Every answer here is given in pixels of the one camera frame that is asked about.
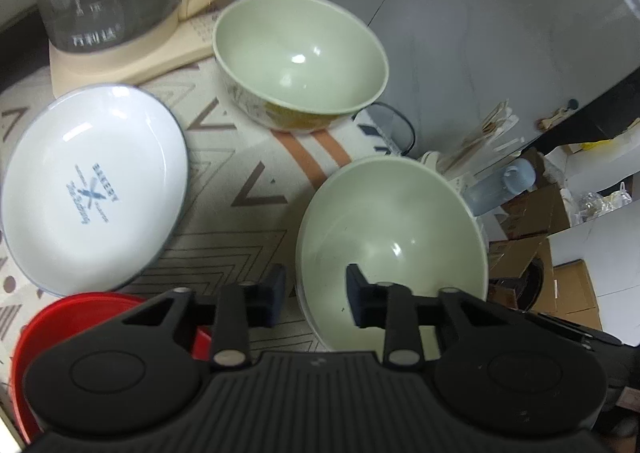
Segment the green bowl near kettle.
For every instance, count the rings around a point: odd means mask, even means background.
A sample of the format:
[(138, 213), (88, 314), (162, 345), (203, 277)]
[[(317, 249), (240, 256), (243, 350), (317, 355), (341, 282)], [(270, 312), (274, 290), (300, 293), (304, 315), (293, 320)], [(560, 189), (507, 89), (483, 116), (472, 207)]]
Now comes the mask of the green bowl near kettle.
[(390, 64), (375, 34), (327, 0), (236, 0), (212, 45), (230, 100), (279, 132), (318, 132), (382, 96)]

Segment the clear water bottle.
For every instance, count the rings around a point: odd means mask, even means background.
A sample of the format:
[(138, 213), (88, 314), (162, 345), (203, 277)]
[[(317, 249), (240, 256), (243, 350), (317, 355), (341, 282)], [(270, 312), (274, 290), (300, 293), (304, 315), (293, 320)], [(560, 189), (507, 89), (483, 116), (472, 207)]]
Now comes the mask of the clear water bottle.
[(462, 198), (472, 215), (478, 217), (516, 198), (530, 188), (535, 180), (536, 170), (530, 161), (518, 158), (467, 187)]

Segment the small white bakery plate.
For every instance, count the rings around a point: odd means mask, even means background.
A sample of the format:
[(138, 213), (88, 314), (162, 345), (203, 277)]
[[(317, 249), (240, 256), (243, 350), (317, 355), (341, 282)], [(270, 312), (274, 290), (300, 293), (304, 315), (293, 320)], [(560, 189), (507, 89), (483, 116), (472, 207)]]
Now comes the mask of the small white bakery plate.
[(160, 100), (126, 85), (56, 99), (18, 139), (1, 196), (9, 253), (43, 291), (115, 291), (158, 257), (188, 188), (186, 140)]

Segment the glass kettle on cream base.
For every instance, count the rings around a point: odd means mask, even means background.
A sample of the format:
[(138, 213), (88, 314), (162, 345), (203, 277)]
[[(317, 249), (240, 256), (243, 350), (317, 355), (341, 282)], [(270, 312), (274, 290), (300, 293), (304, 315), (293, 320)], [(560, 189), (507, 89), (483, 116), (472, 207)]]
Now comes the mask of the glass kettle on cream base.
[(142, 84), (210, 57), (213, 22), (204, 12), (216, 1), (37, 0), (55, 97), (95, 84)]

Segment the cardboard box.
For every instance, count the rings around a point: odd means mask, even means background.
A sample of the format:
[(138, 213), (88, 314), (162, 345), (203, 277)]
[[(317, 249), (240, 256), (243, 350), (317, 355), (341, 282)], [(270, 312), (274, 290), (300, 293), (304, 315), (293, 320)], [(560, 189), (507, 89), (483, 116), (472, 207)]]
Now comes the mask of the cardboard box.
[(555, 184), (525, 192), (503, 205), (506, 238), (488, 247), (487, 298), (522, 311), (602, 329), (586, 263), (553, 265), (549, 237), (570, 228), (561, 190)]

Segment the red bowl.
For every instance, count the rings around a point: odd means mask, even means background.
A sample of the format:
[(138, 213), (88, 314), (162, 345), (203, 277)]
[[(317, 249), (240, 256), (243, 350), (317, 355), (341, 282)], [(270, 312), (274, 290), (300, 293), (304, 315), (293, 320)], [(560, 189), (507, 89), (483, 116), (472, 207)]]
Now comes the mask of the red bowl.
[(190, 291), (149, 300), (116, 293), (63, 298), (18, 340), (13, 395), (26, 433), (111, 440), (141, 435), (193, 403), (210, 334)]

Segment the green bowl near gripper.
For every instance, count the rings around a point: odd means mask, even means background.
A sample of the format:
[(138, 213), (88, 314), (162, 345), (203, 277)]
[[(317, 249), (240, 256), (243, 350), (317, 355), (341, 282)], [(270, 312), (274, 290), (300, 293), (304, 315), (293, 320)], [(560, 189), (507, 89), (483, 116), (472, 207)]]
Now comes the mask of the green bowl near gripper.
[(382, 352), (382, 329), (352, 320), (351, 263), (372, 284), (397, 283), (420, 296), (444, 287), (487, 295), (487, 249), (468, 205), (410, 158), (375, 156), (337, 170), (314, 193), (296, 242), (299, 305), (322, 346)]

